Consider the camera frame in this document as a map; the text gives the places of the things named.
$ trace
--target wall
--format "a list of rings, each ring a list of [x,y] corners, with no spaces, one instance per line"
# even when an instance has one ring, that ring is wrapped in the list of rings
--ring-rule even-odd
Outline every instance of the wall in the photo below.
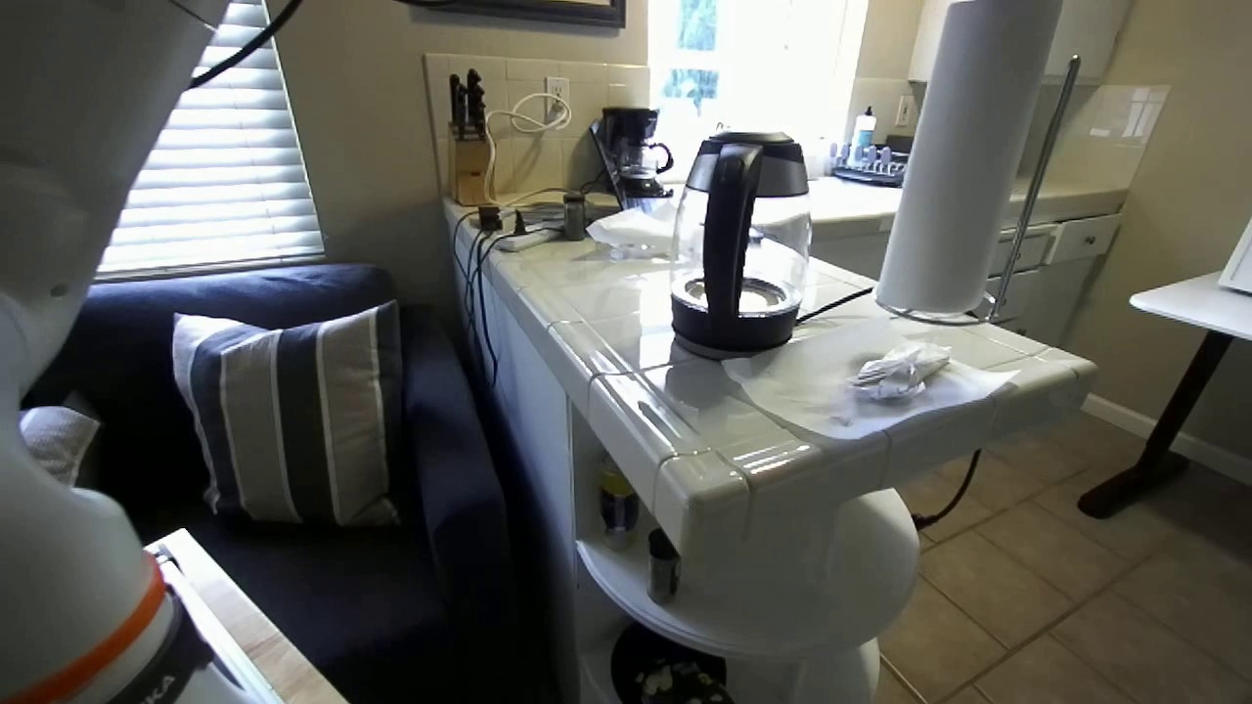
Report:
[[[1252,217],[1252,4],[1136,0],[1106,83],[1164,83],[1171,105],[1143,154],[1128,221],[1075,322],[1071,348],[1101,364],[1096,397],[1157,415],[1196,337],[1128,304],[1136,291],[1221,272]],[[1191,436],[1252,466],[1252,356],[1231,348]]]
[[[609,33],[315,0],[277,53],[330,253],[388,268],[407,302],[449,304],[423,55],[647,63],[647,0],[628,0]]]

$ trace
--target white robotic part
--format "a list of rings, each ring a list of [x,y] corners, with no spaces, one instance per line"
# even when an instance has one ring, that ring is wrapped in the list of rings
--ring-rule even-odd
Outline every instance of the white robotic part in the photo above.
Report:
[[[167,634],[174,603],[133,620],[155,573],[125,513],[37,466],[18,444],[18,398],[76,325],[133,175],[223,8],[0,4],[0,699],[108,699]],[[86,670],[125,621],[138,631],[123,650]]]

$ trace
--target striped pillow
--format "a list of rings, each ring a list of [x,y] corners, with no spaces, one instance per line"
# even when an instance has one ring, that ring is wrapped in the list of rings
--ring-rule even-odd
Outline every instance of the striped pillow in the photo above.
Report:
[[[394,523],[399,309],[256,329],[178,317],[174,375],[195,419],[221,515]]]

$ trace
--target black kettle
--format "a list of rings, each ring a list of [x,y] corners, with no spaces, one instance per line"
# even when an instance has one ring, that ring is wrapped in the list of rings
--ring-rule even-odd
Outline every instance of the black kettle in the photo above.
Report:
[[[703,356],[791,342],[810,268],[810,175],[783,135],[708,136],[673,232],[673,334]]]

